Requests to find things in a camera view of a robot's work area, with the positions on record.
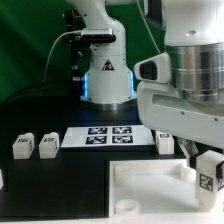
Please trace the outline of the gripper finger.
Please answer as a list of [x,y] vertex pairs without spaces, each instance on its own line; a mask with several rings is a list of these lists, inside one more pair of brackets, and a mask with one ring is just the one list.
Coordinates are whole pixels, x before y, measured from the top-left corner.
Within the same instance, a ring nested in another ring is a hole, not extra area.
[[224,160],[216,165],[216,181],[224,179]]

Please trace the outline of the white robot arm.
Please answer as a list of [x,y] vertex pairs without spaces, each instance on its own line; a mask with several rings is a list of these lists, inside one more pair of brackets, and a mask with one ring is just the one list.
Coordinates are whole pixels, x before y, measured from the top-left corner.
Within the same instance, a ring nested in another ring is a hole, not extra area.
[[[91,42],[87,98],[119,104],[131,96],[125,29],[107,5],[134,0],[67,0]],[[164,51],[135,64],[137,104],[148,128],[224,147],[224,0],[144,0],[147,19],[166,31]]]

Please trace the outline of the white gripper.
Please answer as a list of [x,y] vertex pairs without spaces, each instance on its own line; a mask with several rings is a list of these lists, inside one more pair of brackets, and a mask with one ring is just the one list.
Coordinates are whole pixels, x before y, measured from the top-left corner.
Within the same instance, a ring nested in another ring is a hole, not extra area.
[[199,156],[193,141],[224,149],[224,90],[217,102],[193,103],[180,98],[172,86],[141,81],[137,105],[147,128],[180,137],[178,145],[188,167],[195,168]]

